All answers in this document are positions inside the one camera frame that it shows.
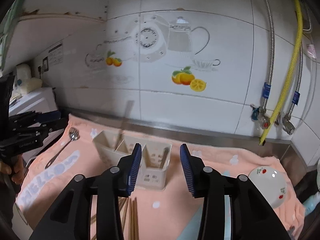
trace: pink towel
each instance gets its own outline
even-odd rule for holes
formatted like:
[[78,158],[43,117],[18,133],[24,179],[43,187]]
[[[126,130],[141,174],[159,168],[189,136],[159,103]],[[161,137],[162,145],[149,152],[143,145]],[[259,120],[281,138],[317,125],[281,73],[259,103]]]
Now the pink towel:
[[[44,170],[47,162],[68,142],[70,127],[76,127],[80,131],[80,139],[71,142],[54,164]],[[107,164],[101,161],[92,143],[92,139],[102,130],[116,129],[70,115],[69,125],[62,138],[34,160],[16,201],[32,228],[35,228],[55,198],[76,174],[91,177],[101,174],[108,168]],[[136,196],[138,201],[140,240],[176,240],[203,203],[203,199],[194,199],[188,192],[179,157],[180,145],[183,142],[130,131],[126,131],[125,134],[172,144],[165,190],[135,189],[132,197]],[[207,166],[220,173],[229,172],[232,177],[239,174],[248,175],[259,166],[271,166],[282,172],[287,182],[287,196],[284,203],[274,211],[286,230],[295,227],[293,236],[298,238],[304,222],[304,207],[297,199],[290,179],[278,159],[261,158],[244,149],[187,145],[190,153],[201,157]],[[125,239],[128,239],[128,224],[127,215]],[[91,237],[94,235],[95,228],[92,226]]]

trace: lemon slice illustration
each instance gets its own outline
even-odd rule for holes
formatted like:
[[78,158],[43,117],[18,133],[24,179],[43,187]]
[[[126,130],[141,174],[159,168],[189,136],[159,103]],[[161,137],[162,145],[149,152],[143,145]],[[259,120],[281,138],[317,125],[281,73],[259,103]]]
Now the lemon slice illustration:
[[191,81],[190,83],[190,88],[193,90],[193,91],[196,91],[196,92],[201,92],[203,90],[205,90],[205,87],[207,86],[207,83],[204,82],[203,80],[201,79],[194,79]]

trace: white utensil holder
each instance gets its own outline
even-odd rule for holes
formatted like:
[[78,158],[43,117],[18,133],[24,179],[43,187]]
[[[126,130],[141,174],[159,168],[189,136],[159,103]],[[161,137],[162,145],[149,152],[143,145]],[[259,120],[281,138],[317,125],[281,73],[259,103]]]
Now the white utensil holder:
[[116,166],[120,158],[130,155],[136,143],[142,147],[142,158],[136,186],[143,189],[163,190],[169,167],[171,144],[123,135],[121,143],[114,151],[118,134],[102,131],[92,141],[100,158],[109,167]]

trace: stainless steel counter edge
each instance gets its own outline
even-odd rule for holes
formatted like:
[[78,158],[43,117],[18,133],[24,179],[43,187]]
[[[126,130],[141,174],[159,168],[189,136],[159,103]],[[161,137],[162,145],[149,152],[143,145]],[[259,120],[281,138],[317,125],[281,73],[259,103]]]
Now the stainless steel counter edge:
[[[121,117],[91,112],[75,108],[60,108],[63,114],[90,120],[92,122],[119,128]],[[254,152],[260,157],[274,156],[278,158],[286,170],[292,184],[295,186],[307,171],[316,169],[316,166],[307,167],[299,151],[290,140],[266,139],[264,146],[259,146],[258,137],[226,134],[208,130],[199,130],[187,127],[169,125],[161,122],[147,122],[129,119],[125,130],[146,133],[159,137],[175,139],[183,142],[210,145],[215,147],[242,148]]]

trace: white bowl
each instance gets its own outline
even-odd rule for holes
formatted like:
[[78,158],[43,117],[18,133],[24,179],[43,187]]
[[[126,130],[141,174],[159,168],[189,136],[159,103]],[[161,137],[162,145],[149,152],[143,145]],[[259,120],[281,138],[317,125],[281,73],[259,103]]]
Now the white bowl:
[[287,183],[281,172],[268,166],[260,166],[250,172],[249,179],[272,208],[277,208],[284,202]]

